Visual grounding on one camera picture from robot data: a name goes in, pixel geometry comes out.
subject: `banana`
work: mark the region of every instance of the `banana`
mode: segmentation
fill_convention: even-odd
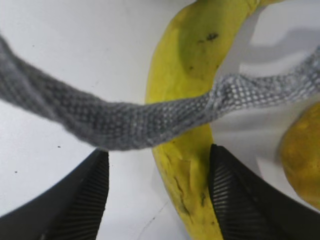
[[[244,21],[279,0],[198,0],[167,26],[152,57],[147,104],[208,92]],[[194,240],[222,240],[208,190],[209,124],[152,149],[166,190]]]
[[[320,210],[320,102],[286,131],[279,147],[285,176],[296,193]]]

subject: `black rubber pad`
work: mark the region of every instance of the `black rubber pad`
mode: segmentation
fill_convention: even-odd
[[[320,239],[320,214],[270,186],[222,146],[211,147],[209,192],[224,240]]]
[[[0,218],[0,239],[95,240],[108,192],[109,155],[95,150],[47,192]]]

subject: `gray strap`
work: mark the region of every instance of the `gray strap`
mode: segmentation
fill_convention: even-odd
[[[0,98],[108,151],[154,147],[229,112],[294,103],[319,92],[320,47],[287,75],[231,74],[204,95],[169,102],[105,102],[19,59],[0,37]]]

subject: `banana peel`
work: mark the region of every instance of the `banana peel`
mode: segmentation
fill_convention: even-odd
[[[167,26],[152,57],[145,102],[165,102],[208,92],[244,21],[278,0],[198,0]],[[208,190],[209,124],[152,149],[166,190],[194,240],[222,240]]]

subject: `white background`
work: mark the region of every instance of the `white background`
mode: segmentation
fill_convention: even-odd
[[[156,44],[191,2],[0,0],[0,32],[21,57],[60,80],[107,101],[142,104]],[[319,0],[261,9],[244,24],[218,75],[284,73],[320,45],[319,13]],[[231,113],[212,124],[215,141],[299,200],[275,153],[285,130],[319,100]],[[53,186],[93,149],[60,125],[0,101],[0,216]],[[149,149],[110,153],[107,211],[97,239],[189,239]]]

